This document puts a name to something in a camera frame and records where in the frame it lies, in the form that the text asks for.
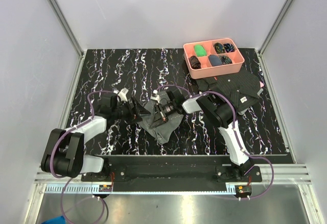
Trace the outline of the grey cloth napkin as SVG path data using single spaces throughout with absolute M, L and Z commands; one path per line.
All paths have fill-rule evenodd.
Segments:
M 169 121 L 167 123 L 154 129 L 150 129 L 149 125 L 153 120 L 152 115 L 154 103 L 155 101 L 151 99 L 145 104 L 145 108 L 151 112 L 151 114 L 149 116 L 143 117 L 143 121 L 139 122 L 138 125 L 147 133 L 149 133 L 153 138 L 155 138 L 160 145 L 163 145 L 169 141 L 171 134 L 179 127 L 184 118 L 184 115 L 180 115 L 178 113 L 169 115 Z

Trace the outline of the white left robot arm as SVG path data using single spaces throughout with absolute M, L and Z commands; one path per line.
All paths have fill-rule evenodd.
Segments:
M 135 97 L 127 98 L 128 89 L 119 93 L 107 90 L 93 91 L 87 95 L 91 116 L 70 128 L 53 129 L 41 160 L 41 170 L 55 178 L 75 178 L 92 173 L 99 181 L 110 176 L 110 168 L 100 156 L 86 155 L 84 146 L 97 135 L 104 133 L 116 121 L 138 123 L 151 113 Z

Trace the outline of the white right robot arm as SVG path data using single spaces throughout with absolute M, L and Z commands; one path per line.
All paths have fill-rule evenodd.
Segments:
M 169 121 L 173 113 L 186 114 L 202 111 L 206 118 L 216 126 L 222 134 L 229 150 L 232 175 L 237 181 L 244 181 L 250 176 L 254 167 L 245 148 L 237 122 L 237 112 L 232 103 L 215 91 L 205 91 L 186 98 L 179 88 L 166 91 L 167 102 L 154 104 L 154 113 L 149 128 L 158 128 Z

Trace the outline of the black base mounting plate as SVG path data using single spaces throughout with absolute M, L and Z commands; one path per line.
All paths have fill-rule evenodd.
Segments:
M 113 180 L 114 193 L 218 192 L 226 184 L 262 182 L 260 168 L 254 166 L 240 176 L 229 156 L 106 156 L 101 173 L 82 176 L 83 182 Z

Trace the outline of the brown patterned rolled tie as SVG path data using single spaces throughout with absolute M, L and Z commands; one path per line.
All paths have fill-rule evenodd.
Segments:
M 201 63 L 196 56 L 189 57 L 189 62 L 192 69 L 201 69 Z

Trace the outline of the green rolled cloth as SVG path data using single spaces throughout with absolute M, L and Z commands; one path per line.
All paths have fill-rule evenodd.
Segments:
M 205 48 L 201 44 L 194 45 L 194 52 L 197 57 L 204 57 L 207 55 Z

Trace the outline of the pink divided organizer box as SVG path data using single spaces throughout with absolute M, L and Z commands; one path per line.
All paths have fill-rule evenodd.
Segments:
M 244 58 L 230 38 L 183 45 L 184 58 L 193 79 L 202 79 L 240 71 Z

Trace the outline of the blue-grey rolled cloth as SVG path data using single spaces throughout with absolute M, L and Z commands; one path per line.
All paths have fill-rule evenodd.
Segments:
M 209 62 L 210 62 L 210 64 L 211 64 L 212 67 L 221 66 L 222 65 L 222 62 L 221 62 L 219 56 L 209 55 L 208 56 L 208 59 L 209 59 Z

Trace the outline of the teal paisley rolled tie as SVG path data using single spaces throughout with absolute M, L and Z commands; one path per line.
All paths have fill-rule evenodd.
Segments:
M 222 62 L 223 65 L 232 64 L 232 60 L 228 56 L 220 56 L 220 60 L 221 60 L 221 62 Z

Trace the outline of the dark striped button shirt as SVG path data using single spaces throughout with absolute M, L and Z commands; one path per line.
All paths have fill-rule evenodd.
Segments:
M 260 81 L 244 68 L 237 73 L 197 79 L 196 83 L 201 92 L 211 90 L 222 94 L 239 113 L 259 102 Z

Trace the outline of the olive floral rolled tie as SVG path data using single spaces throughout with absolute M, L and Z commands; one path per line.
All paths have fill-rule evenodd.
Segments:
M 224 45 L 221 43 L 215 43 L 214 44 L 214 49 L 217 54 L 223 54 L 225 53 Z

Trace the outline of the navy striped rolled tie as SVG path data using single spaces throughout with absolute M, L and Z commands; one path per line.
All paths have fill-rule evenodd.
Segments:
M 226 53 L 232 53 L 236 50 L 235 46 L 231 43 L 225 43 L 223 44 L 223 47 Z

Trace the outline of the blue cloth scrap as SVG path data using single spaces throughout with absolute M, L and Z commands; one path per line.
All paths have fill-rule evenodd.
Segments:
M 66 220 L 63 216 L 57 216 L 42 222 L 42 224 L 66 224 Z

